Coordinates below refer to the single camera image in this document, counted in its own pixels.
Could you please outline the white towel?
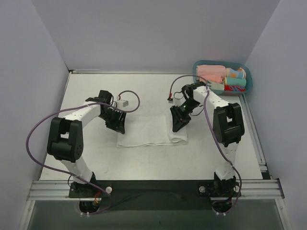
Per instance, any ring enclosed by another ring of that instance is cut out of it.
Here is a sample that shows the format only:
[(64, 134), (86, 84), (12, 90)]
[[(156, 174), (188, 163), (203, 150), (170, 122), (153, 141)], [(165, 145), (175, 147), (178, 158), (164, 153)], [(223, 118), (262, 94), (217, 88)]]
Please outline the white towel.
[(130, 115), (125, 120), (125, 134), (118, 134), (118, 148), (143, 146), (185, 145), (188, 135), (185, 128), (172, 131), (170, 114), (159, 116)]

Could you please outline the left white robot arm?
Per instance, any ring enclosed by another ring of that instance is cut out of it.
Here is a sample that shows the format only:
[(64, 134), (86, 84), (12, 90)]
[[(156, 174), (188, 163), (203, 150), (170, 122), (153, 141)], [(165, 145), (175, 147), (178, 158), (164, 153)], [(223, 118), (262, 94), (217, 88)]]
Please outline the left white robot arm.
[(82, 157), (83, 128), (99, 117), (105, 121), (106, 128), (120, 134), (125, 133), (127, 113), (115, 109), (112, 99), (110, 92), (101, 90), (97, 97), (85, 100), (85, 107), (64, 117), (55, 117), (50, 123), (47, 153), (73, 174), (73, 191), (82, 193), (85, 197), (92, 197), (99, 190), (94, 172), (88, 168)]

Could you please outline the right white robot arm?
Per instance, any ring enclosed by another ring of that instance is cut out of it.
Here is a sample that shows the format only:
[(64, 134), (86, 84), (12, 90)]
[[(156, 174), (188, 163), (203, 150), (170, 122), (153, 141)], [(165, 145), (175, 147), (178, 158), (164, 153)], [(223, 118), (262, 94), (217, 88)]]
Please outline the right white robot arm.
[(213, 192), (217, 196), (234, 192), (237, 186), (234, 170), (236, 150), (245, 133), (240, 105), (225, 101), (204, 82), (185, 85), (181, 92), (184, 103), (170, 107), (172, 131), (184, 128), (191, 120), (190, 113), (202, 104), (208, 127), (222, 157), (214, 172)]

